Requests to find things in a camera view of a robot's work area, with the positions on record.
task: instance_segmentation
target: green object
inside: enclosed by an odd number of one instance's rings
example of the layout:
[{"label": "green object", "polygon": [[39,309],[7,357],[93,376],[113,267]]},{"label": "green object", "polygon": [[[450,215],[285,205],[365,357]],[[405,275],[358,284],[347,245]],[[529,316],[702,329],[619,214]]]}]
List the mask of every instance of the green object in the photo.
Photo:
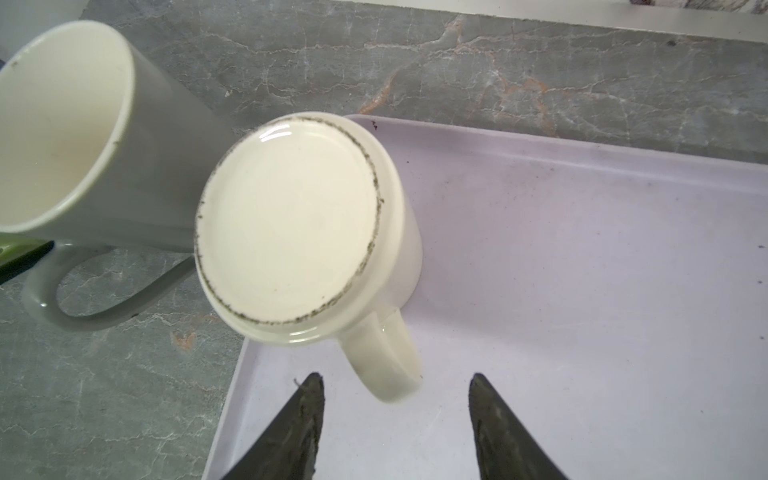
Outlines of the green object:
[{"label": "green object", "polygon": [[0,284],[31,268],[53,248],[53,242],[0,233]]}]

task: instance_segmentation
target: cream mug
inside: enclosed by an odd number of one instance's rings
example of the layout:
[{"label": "cream mug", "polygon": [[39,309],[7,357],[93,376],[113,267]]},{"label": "cream mug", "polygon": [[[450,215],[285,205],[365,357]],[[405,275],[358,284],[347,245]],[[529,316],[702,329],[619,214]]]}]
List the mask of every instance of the cream mug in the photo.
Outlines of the cream mug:
[{"label": "cream mug", "polygon": [[67,23],[26,45],[0,70],[0,231],[55,240],[25,282],[27,311],[107,328],[186,278],[191,257],[103,312],[56,300],[69,270],[112,247],[192,252],[200,193],[235,140],[111,27]]},{"label": "cream mug", "polygon": [[237,332],[259,342],[338,339],[384,402],[422,382],[400,315],[422,242],[392,159],[346,118],[278,118],[211,174],[195,227],[197,274]]}]

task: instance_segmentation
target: grey marble surface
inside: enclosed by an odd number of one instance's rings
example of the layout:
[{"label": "grey marble surface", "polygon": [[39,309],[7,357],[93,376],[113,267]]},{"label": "grey marble surface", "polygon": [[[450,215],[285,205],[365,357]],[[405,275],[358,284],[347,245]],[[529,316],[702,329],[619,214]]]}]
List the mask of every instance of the grey marble surface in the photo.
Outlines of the grey marble surface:
[{"label": "grey marble surface", "polygon": [[[91,0],[84,18],[240,133],[363,112],[768,163],[768,45],[319,1]],[[95,311],[179,259],[119,250],[60,296]],[[32,322],[23,279],[0,286],[3,477],[199,477],[242,339],[197,279],[92,334]]]}]

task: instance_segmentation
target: white tray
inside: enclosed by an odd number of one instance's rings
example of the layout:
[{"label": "white tray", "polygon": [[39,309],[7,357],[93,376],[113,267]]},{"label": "white tray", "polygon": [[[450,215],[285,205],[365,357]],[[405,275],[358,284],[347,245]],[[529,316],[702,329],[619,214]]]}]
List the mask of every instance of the white tray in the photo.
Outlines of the white tray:
[{"label": "white tray", "polygon": [[246,341],[204,478],[312,371],[317,480],[478,478],[475,372],[571,480],[768,475],[768,167],[352,119],[391,154],[422,232],[402,314],[424,386],[385,405],[333,341]]}]

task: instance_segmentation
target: mug handle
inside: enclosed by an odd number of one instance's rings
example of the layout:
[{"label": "mug handle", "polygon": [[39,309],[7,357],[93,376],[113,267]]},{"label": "mug handle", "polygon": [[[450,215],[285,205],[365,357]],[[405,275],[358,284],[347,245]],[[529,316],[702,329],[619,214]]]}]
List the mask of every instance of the mug handle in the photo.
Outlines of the mug handle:
[{"label": "mug handle", "polygon": [[24,282],[22,303],[27,312],[37,320],[53,323],[66,330],[101,330],[136,316],[194,271],[194,258],[189,257],[132,297],[106,310],[82,316],[71,316],[62,312],[56,300],[56,290],[61,279],[80,263],[110,250],[112,247],[55,242],[53,250],[30,270]]},{"label": "mug handle", "polygon": [[422,364],[400,309],[388,307],[369,313],[339,334],[349,363],[383,402],[397,402],[422,384]]}]

